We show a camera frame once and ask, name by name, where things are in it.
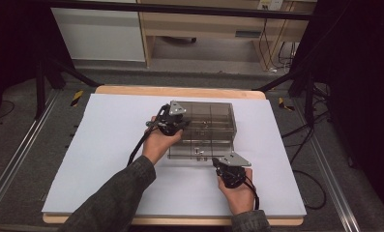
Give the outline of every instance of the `wooden table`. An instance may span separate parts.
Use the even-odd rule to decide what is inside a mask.
[[[142,95],[142,96],[176,96],[197,98],[227,98],[227,99],[261,99],[265,95],[258,91],[243,91],[235,89],[196,89],[172,87],[145,86],[109,86],[99,87],[96,94],[112,95]],[[44,214],[46,223],[63,223],[68,215]],[[303,223],[303,217],[267,217],[271,225],[296,226]],[[135,217],[133,225],[231,225],[229,217]]]

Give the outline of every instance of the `person's right hand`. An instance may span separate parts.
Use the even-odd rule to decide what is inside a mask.
[[[252,170],[245,168],[246,176],[252,180]],[[244,212],[252,211],[254,203],[254,194],[251,189],[245,184],[242,184],[238,188],[226,188],[222,178],[218,176],[219,189],[224,194],[228,201],[228,207],[231,214],[238,215]]]

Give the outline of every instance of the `yellow tape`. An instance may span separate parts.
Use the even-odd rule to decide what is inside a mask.
[[[74,93],[74,99],[71,102],[71,106],[77,106],[77,102],[79,102],[80,97],[82,97],[83,90],[78,90]]]

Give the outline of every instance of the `white paper sheet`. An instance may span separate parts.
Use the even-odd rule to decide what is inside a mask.
[[[260,208],[270,217],[306,214],[273,111],[265,100],[147,97],[94,94],[52,183],[43,212],[72,213],[123,169],[145,122],[172,100],[231,102],[237,126],[234,150],[252,163]],[[210,160],[163,157],[157,180],[145,190],[139,216],[229,216]]]

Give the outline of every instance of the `person's left hand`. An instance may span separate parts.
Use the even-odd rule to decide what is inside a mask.
[[[143,143],[142,155],[156,164],[165,154],[167,149],[180,140],[183,130],[177,131],[173,136],[164,135],[159,129],[153,130]]]

